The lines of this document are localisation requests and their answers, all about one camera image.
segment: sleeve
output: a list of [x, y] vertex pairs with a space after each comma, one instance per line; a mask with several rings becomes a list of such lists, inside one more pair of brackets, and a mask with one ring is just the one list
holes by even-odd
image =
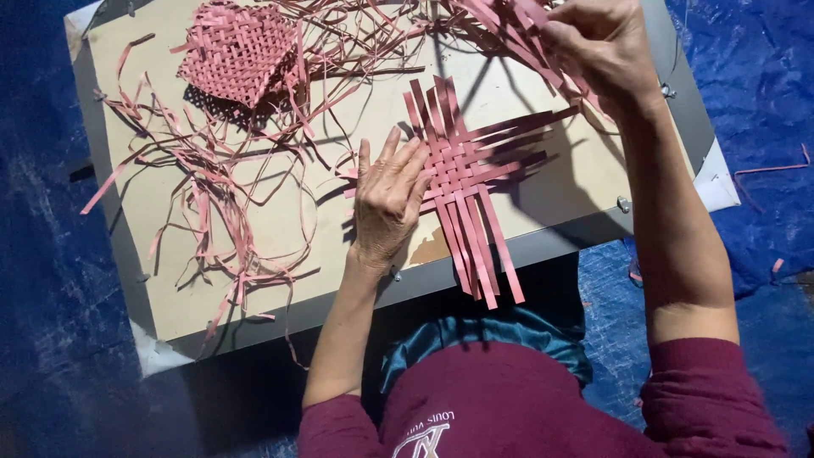
[[641, 389], [645, 435], [669, 456], [787, 455], [740, 346], [679, 339], [652, 347], [650, 359], [653, 375]]
[[382, 444], [358, 396], [343, 394], [303, 412], [300, 458], [381, 458]]

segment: teal satin fabric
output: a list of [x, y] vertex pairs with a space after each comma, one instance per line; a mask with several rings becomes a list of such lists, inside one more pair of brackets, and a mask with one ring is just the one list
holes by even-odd
[[[560, 310], [563, 315], [569, 313], [564, 309]], [[568, 368], [579, 380], [580, 387], [591, 382], [593, 370], [580, 343], [585, 334], [582, 310], [579, 310], [577, 319], [550, 317], [553, 321], [570, 322], [562, 327], [555, 326], [539, 313], [523, 306], [512, 306], [508, 310], [495, 312], [478, 318], [447, 316], [420, 325], [409, 337], [397, 342], [385, 356], [380, 391], [383, 394], [390, 391], [404, 371], [428, 355], [450, 346], [474, 341], [514, 343], [542, 351]]]

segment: person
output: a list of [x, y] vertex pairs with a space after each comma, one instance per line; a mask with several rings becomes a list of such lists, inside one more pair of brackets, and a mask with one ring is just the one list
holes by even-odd
[[622, 136], [635, 205], [652, 375], [644, 433], [589, 406], [576, 378], [526, 346], [450, 346], [408, 368], [377, 432], [361, 406], [376, 288], [418, 221], [427, 150], [372, 164], [362, 140], [357, 238], [313, 355], [298, 438], [302, 458], [450, 456], [783, 456], [786, 446], [747, 374], [729, 261], [696, 193], [650, 60], [636, 0], [569, 0], [539, 30], [577, 65]]

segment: hand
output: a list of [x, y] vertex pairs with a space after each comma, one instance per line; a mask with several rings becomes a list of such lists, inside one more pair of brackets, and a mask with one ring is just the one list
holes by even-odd
[[638, 0], [568, 0], [549, 13], [540, 38], [613, 104], [660, 99]]
[[354, 214], [357, 238], [349, 256], [384, 275], [418, 224], [418, 209], [432, 178], [422, 174], [429, 149], [418, 138], [398, 152], [400, 130], [393, 127], [382, 154], [370, 164], [370, 143], [359, 147], [359, 179]]

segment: gray table edge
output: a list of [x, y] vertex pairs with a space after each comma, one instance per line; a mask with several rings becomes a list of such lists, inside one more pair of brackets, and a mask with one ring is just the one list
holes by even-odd
[[[136, 3], [138, 7], [150, 0]], [[98, 14], [93, 26], [97, 27], [128, 13], [126, 0], [108, 0], [107, 7]], [[676, 30], [663, 0], [641, 0], [645, 12], [646, 28], [650, 38], [656, 72], [661, 81], [667, 81], [677, 93], [677, 97], [667, 101], [676, 123], [690, 164], [697, 174], [704, 158], [709, 153], [715, 133], [704, 108], [701, 95], [695, 85], [692, 71], [680, 46], [676, 46]], [[110, 154], [107, 150], [107, 131], [103, 114], [103, 103], [95, 100], [94, 89], [98, 87], [93, 56], [87, 41], [74, 62], [77, 79], [77, 93], [85, 120], [85, 130], [91, 146], [92, 159], [97, 180], [102, 182], [112, 171]], [[117, 193], [109, 192], [103, 200], [105, 208], [120, 208]], [[155, 336], [155, 324], [150, 309], [147, 288], [135, 281], [142, 274], [138, 265], [138, 255], [130, 235], [126, 216], [120, 214], [116, 221], [117, 229], [111, 232], [111, 244], [119, 270], [122, 289], [125, 292], [129, 317], [141, 325], [148, 334]], [[588, 216], [563, 222], [556, 226], [517, 236], [506, 241], [515, 267], [527, 266], [564, 254], [573, 253], [607, 241], [617, 240], [632, 234], [632, 215], [612, 208]], [[389, 306], [413, 297], [420, 297], [441, 289], [453, 287], [456, 283], [451, 258], [440, 259], [401, 273], [401, 281], [387, 277], [379, 285], [379, 299], [376, 308]], [[210, 345], [205, 356], [213, 356], [251, 346], [263, 341], [282, 337], [286, 324], [290, 333], [315, 328], [325, 322], [335, 293], [327, 293], [297, 302], [286, 311], [284, 308], [272, 310], [275, 321], [267, 319], [247, 319], [241, 324], [226, 323], [218, 326], [217, 336], [232, 331], [230, 338], [216, 337], [218, 345]], [[195, 332], [168, 342], [175, 351], [191, 358], [199, 356], [205, 331]]]

